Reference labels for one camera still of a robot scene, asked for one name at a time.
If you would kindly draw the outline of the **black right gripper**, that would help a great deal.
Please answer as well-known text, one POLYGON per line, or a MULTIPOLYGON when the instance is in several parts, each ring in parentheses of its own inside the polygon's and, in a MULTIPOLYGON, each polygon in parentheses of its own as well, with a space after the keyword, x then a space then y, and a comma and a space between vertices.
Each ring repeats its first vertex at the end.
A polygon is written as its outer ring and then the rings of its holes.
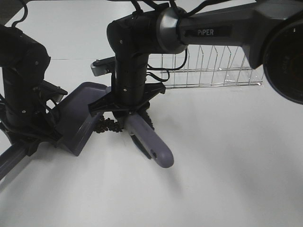
POLYGON ((91 116, 100 112, 136 111, 157 94, 165 93, 163 83, 146 83, 146 71, 112 73, 112 90, 88 105, 91 116))

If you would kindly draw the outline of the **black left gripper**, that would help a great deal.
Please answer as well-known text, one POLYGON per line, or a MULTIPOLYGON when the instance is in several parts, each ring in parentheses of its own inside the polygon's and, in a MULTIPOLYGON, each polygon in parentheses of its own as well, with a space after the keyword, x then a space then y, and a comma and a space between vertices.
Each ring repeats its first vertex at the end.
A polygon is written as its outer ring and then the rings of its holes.
POLYGON ((4 94, 0 96, 0 129, 7 137, 21 135, 28 140, 46 139, 50 143, 62 137, 56 129, 61 119, 60 110, 56 108, 59 103, 42 99, 39 85, 4 83, 4 94))

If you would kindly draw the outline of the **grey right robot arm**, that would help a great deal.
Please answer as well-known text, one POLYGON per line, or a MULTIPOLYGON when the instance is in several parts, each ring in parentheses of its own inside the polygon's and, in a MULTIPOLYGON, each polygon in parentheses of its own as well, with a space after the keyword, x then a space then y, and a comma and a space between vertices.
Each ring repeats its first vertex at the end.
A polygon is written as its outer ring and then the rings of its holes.
POLYGON ((174 1, 156 4, 112 21, 107 39, 115 56, 111 92, 89 104, 89 112, 135 112, 158 93, 162 79, 145 82, 150 54, 179 54, 189 45, 239 46, 251 68, 263 66, 272 88, 282 97, 303 102, 303 3, 300 0, 258 0, 203 12, 215 1, 203 1, 190 12, 174 1))

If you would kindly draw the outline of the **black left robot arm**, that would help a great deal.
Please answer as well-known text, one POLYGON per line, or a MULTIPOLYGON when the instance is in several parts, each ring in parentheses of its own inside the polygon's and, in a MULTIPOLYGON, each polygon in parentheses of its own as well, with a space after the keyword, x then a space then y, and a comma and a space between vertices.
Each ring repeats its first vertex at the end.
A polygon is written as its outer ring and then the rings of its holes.
POLYGON ((42 142, 57 144, 58 107, 67 91, 44 80, 51 58, 46 48, 16 27, 0 27, 0 129, 31 156, 42 142))

